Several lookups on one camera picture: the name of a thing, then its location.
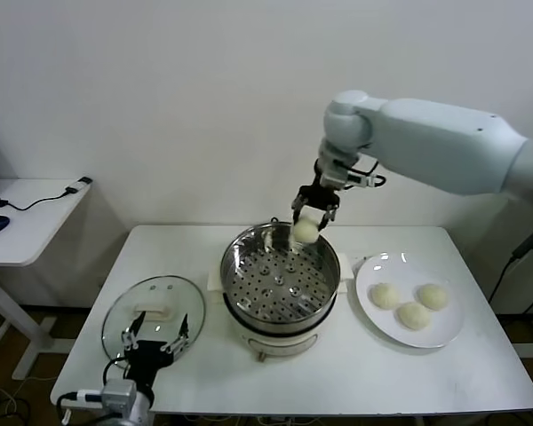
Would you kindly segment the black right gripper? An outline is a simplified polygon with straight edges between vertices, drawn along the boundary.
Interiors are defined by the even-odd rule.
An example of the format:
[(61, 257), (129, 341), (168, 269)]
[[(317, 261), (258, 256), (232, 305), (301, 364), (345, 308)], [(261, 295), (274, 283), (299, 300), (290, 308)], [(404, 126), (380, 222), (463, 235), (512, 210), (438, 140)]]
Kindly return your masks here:
[(307, 206), (312, 209), (325, 211), (318, 225), (318, 230), (325, 229), (330, 222), (335, 220), (339, 207), (339, 197), (334, 190), (320, 185), (302, 185), (291, 204), (292, 223), (295, 225), (300, 220), (302, 209)]

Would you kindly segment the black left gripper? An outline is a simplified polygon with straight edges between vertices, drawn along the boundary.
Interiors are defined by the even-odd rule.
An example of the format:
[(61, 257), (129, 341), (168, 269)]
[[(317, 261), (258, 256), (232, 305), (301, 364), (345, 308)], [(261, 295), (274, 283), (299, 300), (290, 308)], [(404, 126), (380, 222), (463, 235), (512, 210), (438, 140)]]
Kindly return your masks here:
[(142, 311), (121, 333), (125, 360), (128, 364), (123, 378), (135, 382), (137, 391), (146, 396), (149, 402), (154, 402), (153, 385), (157, 373), (171, 366), (176, 360), (176, 355), (189, 345), (188, 314), (183, 317), (177, 337), (169, 343), (146, 340), (138, 342), (137, 334), (145, 317), (146, 312)]

